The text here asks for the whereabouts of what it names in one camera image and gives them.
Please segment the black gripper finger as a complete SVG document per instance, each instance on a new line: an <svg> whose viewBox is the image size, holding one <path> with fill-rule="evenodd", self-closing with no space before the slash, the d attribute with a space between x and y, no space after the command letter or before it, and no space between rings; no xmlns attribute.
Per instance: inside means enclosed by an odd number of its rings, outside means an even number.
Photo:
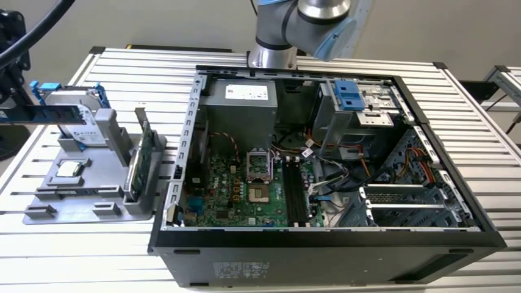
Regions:
<svg viewBox="0 0 521 293"><path fill-rule="evenodd" d="M1 123L25 123L31 120L26 106L30 99L23 90L23 78L17 65L1 69Z"/></svg>

